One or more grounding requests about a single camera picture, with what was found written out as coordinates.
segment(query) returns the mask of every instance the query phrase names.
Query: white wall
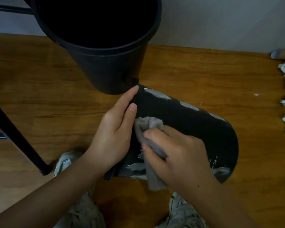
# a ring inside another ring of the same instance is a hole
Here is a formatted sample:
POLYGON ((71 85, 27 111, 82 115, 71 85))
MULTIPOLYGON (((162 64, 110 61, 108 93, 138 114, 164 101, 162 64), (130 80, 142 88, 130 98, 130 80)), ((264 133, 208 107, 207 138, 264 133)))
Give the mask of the white wall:
MULTIPOLYGON (((158 45, 271 52, 285 49, 285 0, 162 0, 158 45)), ((27 7, 23 0, 0 4, 27 7)), ((33 16, 0 12, 0 32, 44 35, 33 16)))

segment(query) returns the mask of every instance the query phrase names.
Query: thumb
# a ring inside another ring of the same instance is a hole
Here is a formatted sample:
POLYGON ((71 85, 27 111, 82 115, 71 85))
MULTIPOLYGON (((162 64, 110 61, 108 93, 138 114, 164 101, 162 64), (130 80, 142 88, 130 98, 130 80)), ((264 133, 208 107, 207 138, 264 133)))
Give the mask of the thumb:
POLYGON ((125 111, 124 117, 122 119, 122 124, 119 127, 123 131, 132 131, 132 127, 135 121, 137 112, 137 105, 135 103, 131 103, 127 110, 125 111))
POLYGON ((148 161, 152 169, 157 173, 157 175, 167 183, 170 175, 170 169, 166 161, 162 160, 146 143, 142 144, 142 149, 144 150, 144 158, 148 161))

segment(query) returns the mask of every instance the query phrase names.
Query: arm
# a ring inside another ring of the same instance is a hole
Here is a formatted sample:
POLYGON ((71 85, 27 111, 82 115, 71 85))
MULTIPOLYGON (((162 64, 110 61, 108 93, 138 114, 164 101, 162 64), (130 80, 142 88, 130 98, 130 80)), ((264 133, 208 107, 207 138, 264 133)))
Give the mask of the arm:
POLYGON ((230 192, 214 177, 202 140, 164 126, 144 136, 161 146, 166 161, 143 144, 145 158, 160 178, 199 212, 209 227, 257 227, 230 192))
POLYGON ((121 161, 130 147, 137 106, 133 87, 102 118, 87 152, 28 196, 0 214, 0 227, 53 227, 95 181, 121 161))

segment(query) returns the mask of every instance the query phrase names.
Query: fingernail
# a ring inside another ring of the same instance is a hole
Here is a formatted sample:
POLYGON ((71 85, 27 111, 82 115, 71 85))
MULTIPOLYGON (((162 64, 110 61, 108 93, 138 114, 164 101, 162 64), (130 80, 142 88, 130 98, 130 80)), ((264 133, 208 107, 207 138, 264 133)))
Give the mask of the fingernail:
POLYGON ((136 104, 135 104, 135 103, 131 103, 131 104, 129 105, 129 110, 131 110, 131 111, 133 111, 133 112, 136 112, 136 110, 137 110, 136 104))
POLYGON ((147 148, 147 144, 146 144, 146 143, 143 143, 143 144, 142 144, 142 149, 145 150, 146 148, 147 148))

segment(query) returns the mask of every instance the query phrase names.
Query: person's left hand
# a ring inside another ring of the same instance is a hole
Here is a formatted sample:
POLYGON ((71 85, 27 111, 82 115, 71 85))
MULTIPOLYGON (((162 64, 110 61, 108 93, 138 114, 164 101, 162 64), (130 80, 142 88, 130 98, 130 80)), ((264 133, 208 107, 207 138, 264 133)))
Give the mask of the person's left hand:
POLYGON ((129 103, 137 92, 138 86, 134 86, 120 97, 112 109, 105 113, 85 153, 85 157, 97 171, 100 171, 100 174, 104 174, 121 161, 129 150, 137 112, 137 105, 134 103, 129 105, 129 103))

